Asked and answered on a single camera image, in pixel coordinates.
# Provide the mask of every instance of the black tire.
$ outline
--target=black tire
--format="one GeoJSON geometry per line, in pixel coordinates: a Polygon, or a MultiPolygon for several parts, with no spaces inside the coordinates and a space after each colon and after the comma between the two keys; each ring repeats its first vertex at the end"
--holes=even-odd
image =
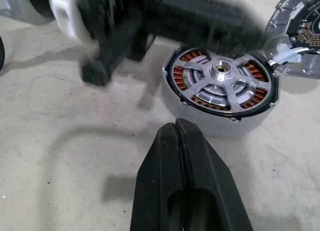
{"type": "Polygon", "coordinates": [[[0,73],[5,63],[5,47],[0,36],[0,73]]]}

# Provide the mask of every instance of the gray floor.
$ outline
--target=gray floor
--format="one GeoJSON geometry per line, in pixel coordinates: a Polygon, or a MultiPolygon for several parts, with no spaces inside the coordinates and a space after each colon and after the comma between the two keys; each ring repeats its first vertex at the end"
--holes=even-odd
{"type": "MultiPolygon", "coordinates": [[[[246,1],[265,22],[278,2],[246,1]]],[[[97,89],[79,78],[83,47],[55,23],[0,18],[0,34],[0,230],[129,230],[138,168],[174,120],[159,87],[171,45],[158,40],[97,89]]],[[[319,230],[319,94],[316,80],[283,77],[281,101],[254,132],[209,139],[256,231],[319,230]]]]}

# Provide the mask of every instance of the concrete floor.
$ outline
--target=concrete floor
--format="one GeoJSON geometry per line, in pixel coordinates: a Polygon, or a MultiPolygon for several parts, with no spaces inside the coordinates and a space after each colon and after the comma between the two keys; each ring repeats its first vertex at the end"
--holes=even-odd
{"type": "MultiPolygon", "coordinates": [[[[278,0],[246,2],[266,22],[278,0]]],[[[159,88],[171,44],[158,40],[97,89],[79,78],[84,47],[56,23],[0,18],[0,34],[0,230],[129,230],[138,168],[174,120],[159,88]]],[[[319,94],[317,80],[283,77],[281,101],[254,132],[209,138],[256,231],[319,230],[319,94]]]]}

